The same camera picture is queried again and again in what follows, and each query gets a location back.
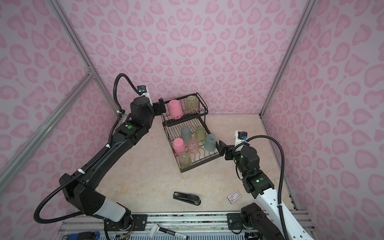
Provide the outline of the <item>opaque pink cup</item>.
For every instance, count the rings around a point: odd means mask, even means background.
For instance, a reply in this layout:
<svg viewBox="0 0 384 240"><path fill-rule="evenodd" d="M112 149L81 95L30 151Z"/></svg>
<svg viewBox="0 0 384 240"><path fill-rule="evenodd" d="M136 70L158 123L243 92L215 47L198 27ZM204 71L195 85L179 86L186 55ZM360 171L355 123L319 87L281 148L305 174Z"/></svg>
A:
<svg viewBox="0 0 384 240"><path fill-rule="evenodd" d="M177 156L186 152L186 146L184 140L181 138L176 138L173 142L174 152Z"/></svg>
<svg viewBox="0 0 384 240"><path fill-rule="evenodd" d="M169 112L174 120L178 120L184 115L181 103L178 100L171 100L169 102Z"/></svg>

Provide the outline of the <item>yellow-green clear cup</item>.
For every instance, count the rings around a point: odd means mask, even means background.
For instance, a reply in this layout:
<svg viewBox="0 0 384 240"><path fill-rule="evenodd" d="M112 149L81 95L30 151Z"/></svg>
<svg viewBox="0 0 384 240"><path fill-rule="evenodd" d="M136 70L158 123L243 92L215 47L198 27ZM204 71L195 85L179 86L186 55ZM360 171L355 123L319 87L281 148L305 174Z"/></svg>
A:
<svg viewBox="0 0 384 240"><path fill-rule="evenodd" d="M207 137L206 129L203 126L197 127L196 131L195 131L195 139L198 142L202 142L203 143L205 141L206 137Z"/></svg>

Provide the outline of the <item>teal clear cup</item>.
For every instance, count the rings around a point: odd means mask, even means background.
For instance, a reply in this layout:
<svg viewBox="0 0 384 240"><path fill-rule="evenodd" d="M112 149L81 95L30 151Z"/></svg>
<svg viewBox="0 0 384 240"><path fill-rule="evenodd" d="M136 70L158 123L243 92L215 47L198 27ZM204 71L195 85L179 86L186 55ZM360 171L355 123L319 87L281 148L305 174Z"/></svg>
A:
<svg viewBox="0 0 384 240"><path fill-rule="evenodd" d="M185 126L181 128L181 139L184 141L184 144L187 145L189 140L192 139L192 132L189 127Z"/></svg>
<svg viewBox="0 0 384 240"><path fill-rule="evenodd" d="M204 149L208 153L216 150L216 137L213 134L207 134L204 142Z"/></svg>

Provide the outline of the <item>yellow-green cup front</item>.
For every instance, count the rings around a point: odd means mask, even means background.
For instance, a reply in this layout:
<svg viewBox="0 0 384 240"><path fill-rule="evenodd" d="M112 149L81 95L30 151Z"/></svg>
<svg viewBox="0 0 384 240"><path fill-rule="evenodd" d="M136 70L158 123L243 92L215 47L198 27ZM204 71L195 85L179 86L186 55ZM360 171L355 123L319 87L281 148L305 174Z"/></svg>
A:
<svg viewBox="0 0 384 240"><path fill-rule="evenodd" d="M181 169L185 169L185 168L192 165L192 159L191 159L189 153L184 152L184 153L180 154L179 164L180 164Z"/></svg>

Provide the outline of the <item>clear pink plastic cup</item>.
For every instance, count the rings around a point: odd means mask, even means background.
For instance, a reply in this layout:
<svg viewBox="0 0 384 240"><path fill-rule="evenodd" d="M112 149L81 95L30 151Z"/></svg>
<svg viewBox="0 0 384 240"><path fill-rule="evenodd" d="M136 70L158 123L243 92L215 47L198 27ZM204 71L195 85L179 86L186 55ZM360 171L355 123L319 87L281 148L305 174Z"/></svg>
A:
<svg viewBox="0 0 384 240"><path fill-rule="evenodd" d="M190 139L187 143L188 152L197 155L200 152L200 146L197 139Z"/></svg>

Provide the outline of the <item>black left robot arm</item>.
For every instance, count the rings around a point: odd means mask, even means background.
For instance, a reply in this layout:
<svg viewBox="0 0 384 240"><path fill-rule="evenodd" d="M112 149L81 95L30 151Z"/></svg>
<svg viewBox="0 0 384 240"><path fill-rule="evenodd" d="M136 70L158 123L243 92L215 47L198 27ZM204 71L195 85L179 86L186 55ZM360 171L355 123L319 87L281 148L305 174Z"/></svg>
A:
<svg viewBox="0 0 384 240"><path fill-rule="evenodd" d="M79 172L72 175L64 174L60 178L61 185L68 184L63 189L66 201L76 207L81 214L98 216L117 223L122 229L127 229L132 224L131 211L107 199L97 192L96 188L120 157L149 132L155 116L165 112L163 99L151 104L149 98L145 96L135 98L131 103L131 113L117 127L109 146L99 151Z"/></svg>

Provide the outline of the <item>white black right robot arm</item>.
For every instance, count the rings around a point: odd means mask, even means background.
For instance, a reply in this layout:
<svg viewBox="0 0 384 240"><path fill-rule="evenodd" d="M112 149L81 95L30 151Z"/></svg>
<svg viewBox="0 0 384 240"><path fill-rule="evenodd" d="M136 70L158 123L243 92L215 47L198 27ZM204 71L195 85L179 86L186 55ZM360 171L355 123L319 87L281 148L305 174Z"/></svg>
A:
<svg viewBox="0 0 384 240"><path fill-rule="evenodd" d="M256 200L241 208L242 225L257 230L266 240L312 240L281 199L269 177L260 168L257 150L249 144L226 145L219 141L219 153L234 161L248 194Z"/></svg>

